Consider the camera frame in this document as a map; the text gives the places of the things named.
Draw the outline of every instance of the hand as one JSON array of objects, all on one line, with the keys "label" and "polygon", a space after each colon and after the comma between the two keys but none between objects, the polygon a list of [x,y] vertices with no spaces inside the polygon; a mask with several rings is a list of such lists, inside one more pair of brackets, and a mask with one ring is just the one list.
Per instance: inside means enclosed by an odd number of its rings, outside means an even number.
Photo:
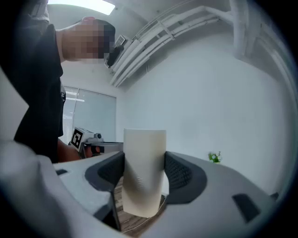
[{"label": "hand", "polygon": [[77,150],[71,147],[70,145],[63,144],[58,146],[57,152],[58,152],[58,162],[60,163],[80,159],[80,156]]}]

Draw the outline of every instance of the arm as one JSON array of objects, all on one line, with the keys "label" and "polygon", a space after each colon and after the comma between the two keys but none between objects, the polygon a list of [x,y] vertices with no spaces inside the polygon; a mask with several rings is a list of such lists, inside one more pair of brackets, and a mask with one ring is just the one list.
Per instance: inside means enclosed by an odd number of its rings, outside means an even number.
[{"label": "arm", "polygon": [[57,154],[59,163],[80,159],[79,153],[76,151],[76,149],[70,145],[64,144],[60,139],[58,139]]}]

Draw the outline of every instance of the white wall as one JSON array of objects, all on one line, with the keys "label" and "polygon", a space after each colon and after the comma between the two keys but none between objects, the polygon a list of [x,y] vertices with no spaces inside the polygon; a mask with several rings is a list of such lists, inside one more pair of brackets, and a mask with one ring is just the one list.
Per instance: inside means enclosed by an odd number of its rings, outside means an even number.
[{"label": "white wall", "polygon": [[168,151],[201,159],[221,151],[223,165],[271,194],[291,155],[291,112],[279,75],[235,59],[232,42],[223,24],[172,42],[126,91],[125,127],[166,129]]},{"label": "white wall", "polygon": [[64,86],[81,88],[96,93],[116,97],[116,140],[123,142],[123,95],[120,88],[109,84],[111,75],[103,64],[87,64],[82,62],[63,62],[63,76],[61,77]]}]

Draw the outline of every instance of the wooden surface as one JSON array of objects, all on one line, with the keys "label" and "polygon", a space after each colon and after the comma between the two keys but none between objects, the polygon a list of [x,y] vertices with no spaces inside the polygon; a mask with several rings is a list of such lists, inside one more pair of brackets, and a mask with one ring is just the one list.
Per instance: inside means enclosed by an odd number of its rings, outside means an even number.
[{"label": "wooden surface", "polygon": [[158,217],[162,214],[162,212],[165,209],[165,203],[163,203],[165,198],[164,198],[164,196],[161,197],[160,206],[162,204],[163,205],[162,205],[162,207],[160,207],[159,212],[155,216],[153,216],[149,219],[134,216],[130,213],[123,211],[122,196],[121,196],[122,181],[123,181],[123,177],[119,180],[119,182],[114,190],[115,204],[116,204],[118,218],[119,218],[119,221],[121,224],[121,230],[122,230],[122,233],[124,233],[125,235],[131,236],[131,237],[139,237],[153,223],[155,223],[156,220],[158,219]]}]

